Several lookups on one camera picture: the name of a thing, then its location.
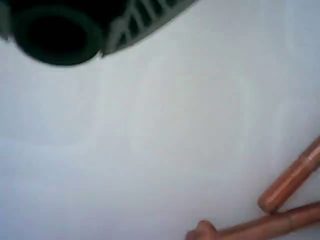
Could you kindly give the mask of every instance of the copper pipe fitting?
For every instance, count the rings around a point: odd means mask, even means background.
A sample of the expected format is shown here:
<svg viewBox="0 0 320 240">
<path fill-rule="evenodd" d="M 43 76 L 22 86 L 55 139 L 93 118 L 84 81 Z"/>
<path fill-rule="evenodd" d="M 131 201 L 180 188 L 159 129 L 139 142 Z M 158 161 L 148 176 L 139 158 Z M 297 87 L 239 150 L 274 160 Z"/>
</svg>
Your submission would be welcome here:
<svg viewBox="0 0 320 240">
<path fill-rule="evenodd" d="M 217 240 L 268 240 L 320 223 L 320 201 L 222 229 Z"/>
<path fill-rule="evenodd" d="M 318 169 L 320 136 L 300 157 L 259 197 L 258 205 L 268 214 L 275 213 L 288 198 Z"/>
</svg>

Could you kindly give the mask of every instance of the white surface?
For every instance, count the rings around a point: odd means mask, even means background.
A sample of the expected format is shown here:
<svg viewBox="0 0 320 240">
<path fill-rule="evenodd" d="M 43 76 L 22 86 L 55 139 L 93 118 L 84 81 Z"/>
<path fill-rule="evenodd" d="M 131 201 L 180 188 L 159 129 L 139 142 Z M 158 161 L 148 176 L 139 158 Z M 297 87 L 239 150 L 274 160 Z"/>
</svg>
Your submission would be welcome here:
<svg viewBox="0 0 320 240">
<path fill-rule="evenodd" d="M 262 216 L 256 198 L 320 134 L 319 12 L 201 0 L 75 69 L 1 43 L 0 239 L 182 240 L 198 220 Z M 286 208 L 319 200 L 319 182 Z"/>
</svg>

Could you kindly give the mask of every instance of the round opening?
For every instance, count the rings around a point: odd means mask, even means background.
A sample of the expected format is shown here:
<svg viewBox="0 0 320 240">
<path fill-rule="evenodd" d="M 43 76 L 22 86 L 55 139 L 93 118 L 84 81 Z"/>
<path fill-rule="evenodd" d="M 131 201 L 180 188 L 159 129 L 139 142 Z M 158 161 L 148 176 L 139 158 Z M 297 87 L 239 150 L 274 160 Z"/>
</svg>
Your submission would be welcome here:
<svg viewBox="0 0 320 240">
<path fill-rule="evenodd" d="M 69 55 L 81 52 L 87 44 L 86 31 L 63 16 L 43 16 L 30 23 L 29 42 L 44 52 Z"/>
</svg>

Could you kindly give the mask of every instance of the dark green plastic object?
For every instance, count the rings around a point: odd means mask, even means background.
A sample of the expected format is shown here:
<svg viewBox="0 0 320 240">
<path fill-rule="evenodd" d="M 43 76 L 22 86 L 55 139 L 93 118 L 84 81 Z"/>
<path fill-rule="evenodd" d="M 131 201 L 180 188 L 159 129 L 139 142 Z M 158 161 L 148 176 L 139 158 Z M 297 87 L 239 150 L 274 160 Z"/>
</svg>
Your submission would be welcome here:
<svg viewBox="0 0 320 240">
<path fill-rule="evenodd" d="M 139 42 L 196 0 L 0 0 L 0 37 L 46 64 L 74 66 Z"/>
</svg>

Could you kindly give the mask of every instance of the black hole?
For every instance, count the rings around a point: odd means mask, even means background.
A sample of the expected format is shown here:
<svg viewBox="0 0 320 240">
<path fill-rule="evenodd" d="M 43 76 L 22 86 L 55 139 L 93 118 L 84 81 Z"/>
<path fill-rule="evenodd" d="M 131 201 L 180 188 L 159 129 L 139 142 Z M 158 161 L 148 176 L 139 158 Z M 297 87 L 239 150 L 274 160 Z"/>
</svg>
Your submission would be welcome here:
<svg viewBox="0 0 320 240">
<path fill-rule="evenodd" d="M 161 16 L 164 9 L 162 8 L 162 6 L 160 5 L 160 3 L 157 0 L 150 0 L 150 4 L 152 5 L 152 8 L 154 10 L 154 12 L 158 15 Z"/>
<path fill-rule="evenodd" d="M 121 48 L 123 45 L 125 45 L 127 43 L 127 38 L 126 35 L 123 33 L 120 37 L 120 40 L 118 42 L 118 44 L 116 45 L 116 49 Z"/>
<path fill-rule="evenodd" d="M 152 23 L 152 19 L 149 16 L 149 13 L 146 9 L 146 6 L 141 1 L 137 1 L 136 8 L 138 9 L 138 11 L 141 15 L 141 19 L 143 21 L 144 26 L 149 27 Z"/>
<path fill-rule="evenodd" d="M 87 44 L 85 30 L 63 16 L 46 16 L 29 26 L 27 38 L 44 52 L 68 55 L 81 52 Z"/>
<path fill-rule="evenodd" d="M 138 33 L 139 33 L 138 23 L 133 17 L 130 18 L 129 29 L 131 32 L 131 37 L 134 38 L 135 36 L 138 35 Z"/>
<path fill-rule="evenodd" d="M 169 7 L 174 7 L 178 3 L 178 0 L 165 0 L 165 1 L 166 1 L 166 4 L 169 5 Z"/>
</svg>

